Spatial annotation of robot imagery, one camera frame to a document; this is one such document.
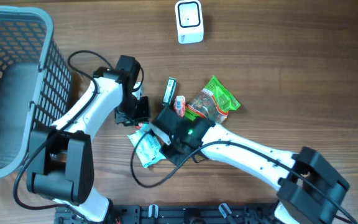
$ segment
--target plastic bin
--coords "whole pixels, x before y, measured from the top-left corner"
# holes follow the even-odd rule
[[[0,178],[23,163],[33,128],[66,113],[71,83],[52,18],[38,8],[0,6]]]

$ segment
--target blue and white packet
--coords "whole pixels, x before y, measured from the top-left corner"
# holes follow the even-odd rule
[[[149,130],[149,124],[143,124],[142,129],[137,130],[134,134],[128,135],[129,140],[131,140],[131,143],[136,146],[139,139]],[[162,159],[166,159],[160,150],[161,145],[157,137],[148,134],[140,142],[138,148],[136,149],[136,154],[142,162],[143,167],[148,168],[148,166],[155,164]]]

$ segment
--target wooden table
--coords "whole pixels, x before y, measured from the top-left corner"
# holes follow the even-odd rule
[[[120,55],[145,69],[152,116],[161,110],[168,77],[177,93],[192,99],[215,75],[241,102],[224,126],[245,138],[298,152],[309,146],[350,182],[342,204],[358,220],[358,1],[203,0],[205,37],[177,42],[174,0],[52,2],[0,1],[36,6],[54,19],[54,38],[64,56],[94,50],[113,65]],[[104,65],[91,55],[74,64],[87,72]],[[76,85],[75,94],[86,88]],[[275,191],[255,177],[219,162],[187,162],[168,182],[143,189],[132,180],[126,136],[114,115],[93,142],[94,185],[116,204],[161,205],[273,202]],[[173,169],[167,161],[152,170],[137,164],[144,182]],[[12,198],[16,175],[0,179],[0,223],[51,223],[53,210],[31,212]],[[27,192],[26,203],[48,203]]]

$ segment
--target green and red bag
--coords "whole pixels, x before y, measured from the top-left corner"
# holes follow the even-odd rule
[[[222,123],[229,114],[229,110],[237,110],[240,103],[213,76],[208,84],[186,105],[185,116],[194,120],[196,117],[208,118]]]

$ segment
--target robotic arm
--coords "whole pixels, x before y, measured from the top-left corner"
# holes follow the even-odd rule
[[[114,109],[116,123],[125,126],[149,120],[147,97],[138,100],[132,95],[140,70],[135,58],[123,55],[116,69],[99,68],[94,72],[97,86],[91,84],[76,105],[51,127],[31,132],[29,154],[39,147],[40,142],[45,142],[72,121],[73,115],[97,91],[97,96],[81,116],[31,162],[27,170],[28,191],[66,204],[77,216],[90,223],[115,223],[112,201],[93,187],[91,142]],[[238,167],[272,186],[280,199],[274,215],[283,223],[331,223],[338,208],[309,185],[299,184],[296,176],[272,161],[279,161],[297,174],[307,175],[309,182],[337,204],[341,204],[349,190],[349,183],[336,169],[318,152],[307,147],[299,154],[272,149],[237,136],[207,119],[190,121],[181,118],[169,108],[165,108],[150,127],[165,142],[162,147],[164,155],[177,166],[197,151],[205,158]],[[66,155],[65,159],[60,157],[62,154]]]

